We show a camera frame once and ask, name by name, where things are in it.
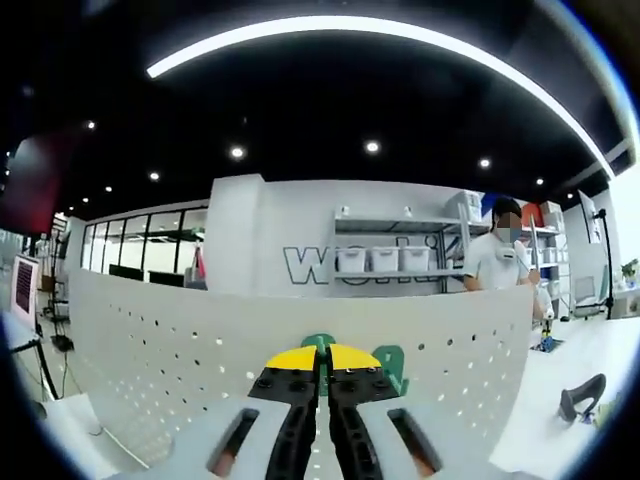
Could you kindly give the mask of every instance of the curved led light strip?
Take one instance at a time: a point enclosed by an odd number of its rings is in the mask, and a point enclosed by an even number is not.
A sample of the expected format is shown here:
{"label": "curved led light strip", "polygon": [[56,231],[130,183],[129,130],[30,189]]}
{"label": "curved led light strip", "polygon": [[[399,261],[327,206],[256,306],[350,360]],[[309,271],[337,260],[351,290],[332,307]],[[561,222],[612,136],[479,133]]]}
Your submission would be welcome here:
{"label": "curved led light strip", "polygon": [[576,135],[578,135],[580,140],[582,140],[585,146],[600,163],[609,179],[614,177],[611,166],[586,130],[582,128],[577,120],[573,118],[555,98],[549,95],[537,83],[484,50],[458,40],[457,38],[449,37],[448,35],[434,32],[433,30],[428,30],[426,28],[417,27],[415,25],[408,25],[406,23],[379,18],[351,16],[312,16],[272,20],[269,22],[256,23],[254,25],[237,28],[229,32],[214,35],[213,37],[209,37],[205,40],[201,40],[169,55],[163,60],[160,60],[149,67],[147,69],[147,73],[151,78],[156,78],[163,73],[168,72],[172,68],[188,62],[189,60],[193,60],[200,55],[204,55],[230,45],[235,45],[237,43],[246,42],[248,40],[267,37],[270,35],[280,35],[283,33],[319,30],[346,30],[352,32],[381,33],[385,35],[409,38],[444,48],[481,63],[518,84],[549,107],[576,133]]}

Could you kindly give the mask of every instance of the white desk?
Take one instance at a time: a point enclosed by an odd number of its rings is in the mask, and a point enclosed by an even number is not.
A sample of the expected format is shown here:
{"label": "white desk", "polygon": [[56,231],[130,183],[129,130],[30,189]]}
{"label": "white desk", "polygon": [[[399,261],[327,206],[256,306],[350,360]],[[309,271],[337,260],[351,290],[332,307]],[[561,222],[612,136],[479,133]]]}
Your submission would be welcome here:
{"label": "white desk", "polygon": [[613,400],[631,373],[640,341],[640,318],[554,322],[552,336],[565,343],[552,353],[530,351],[511,417],[490,460],[546,480],[560,478],[598,433],[557,417],[560,392],[604,373],[600,403]]}
{"label": "white desk", "polygon": [[41,340],[36,332],[29,329],[10,312],[2,312],[2,326],[7,338],[7,347],[11,353],[35,347]]}

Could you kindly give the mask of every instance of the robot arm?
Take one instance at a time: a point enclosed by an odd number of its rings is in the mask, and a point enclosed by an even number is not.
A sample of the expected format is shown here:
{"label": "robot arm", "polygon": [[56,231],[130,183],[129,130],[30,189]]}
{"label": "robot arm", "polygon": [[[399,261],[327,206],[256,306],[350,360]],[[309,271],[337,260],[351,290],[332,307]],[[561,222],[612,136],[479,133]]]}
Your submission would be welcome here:
{"label": "robot arm", "polygon": [[370,354],[338,344],[325,352],[307,346],[275,356],[247,397],[217,402],[180,432],[164,462],[111,478],[303,480],[316,436],[321,382],[328,382],[329,430],[344,480],[521,475],[481,458],[448,415],[400,397]]}

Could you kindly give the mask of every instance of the perforated board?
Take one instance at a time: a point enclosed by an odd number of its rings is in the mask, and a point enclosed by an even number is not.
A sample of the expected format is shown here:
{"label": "perforated board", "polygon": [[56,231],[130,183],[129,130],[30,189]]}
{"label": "perforated board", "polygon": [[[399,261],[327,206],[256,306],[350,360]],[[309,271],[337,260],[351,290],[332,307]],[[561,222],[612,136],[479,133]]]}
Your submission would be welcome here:
{"label": "perforated board", "polygon": [[[149,465],[212,401],[245,396],[269,358],[314,333],[369,352],[402,347],[407,396],[441,402],[488,458],[519,389],[533,298],[526,286],[405,298],[240,298],[84,270],[73,272],[70,295],[74,374],[103,425]],[[336,468],[322,402],[307,477],[340,478]]]}

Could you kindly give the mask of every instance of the white storage box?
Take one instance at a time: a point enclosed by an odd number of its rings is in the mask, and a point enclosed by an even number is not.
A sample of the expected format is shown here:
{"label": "white storage box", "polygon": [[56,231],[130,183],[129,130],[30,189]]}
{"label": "white storage box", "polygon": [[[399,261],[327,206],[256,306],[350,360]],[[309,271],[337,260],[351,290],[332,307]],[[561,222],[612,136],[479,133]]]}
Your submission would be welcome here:
{"label": "white storage box", "polygon": [[560,295],[560,280],[551,280],[547,285],[547,291],[552,299]]}
{"label": "white storage box", "polygon": [[560,205],[557,203],[544,202],[542,205],[540,205],[540,211],[542,212],[543,215],[546,213],[553,213],[553,212],[562,213],[562,207],[560,207]]}
{"label": "white storage box", "polygon": [[546,227],[555,228],[558,232],[564,232],[564,216],[562,212],[549,212],[543,215]]}
{"label": "white storage box", "polygon": [[542,263],[556,263],[558,251],[555,248],[545,248],[542,250]]}
{"label": "white storage box", "polygon": [[400,267],[403,272],[429,270],[429,247],[404,247],[400,249]]}
{"label": "white storage box", "polygon": [[467,220],[470,222],[482,222],[482,202],[478,192],[463,190],[451,197],[444,209],[449,218],[460,218],[458,205],[462,204],[467,211]]}
{"label": "white storage box", "polygon": [[371,249],[371,270],[374,272],[398,271],[398,247],[373,247]]}
{"label": "white storage box", "polygon": [[367,251],[364,248],[338,248],[338,271],[363,273]]}

